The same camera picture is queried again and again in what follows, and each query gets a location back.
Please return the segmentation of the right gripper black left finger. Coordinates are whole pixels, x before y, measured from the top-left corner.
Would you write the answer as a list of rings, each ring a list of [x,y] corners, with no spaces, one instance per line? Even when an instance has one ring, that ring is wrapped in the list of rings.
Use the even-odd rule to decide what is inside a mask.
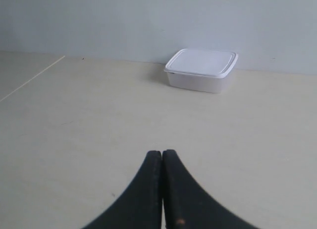
[[[149,151],[126,190],[86,229],[159,229],[162,217],[161,153]]]

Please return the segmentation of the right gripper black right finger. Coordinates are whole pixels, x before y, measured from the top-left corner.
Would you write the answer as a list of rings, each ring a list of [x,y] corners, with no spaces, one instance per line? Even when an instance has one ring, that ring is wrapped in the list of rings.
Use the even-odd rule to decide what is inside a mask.
[[[168,229],[255,229],[212,198],[175,150],[162,154],[163,205]]]

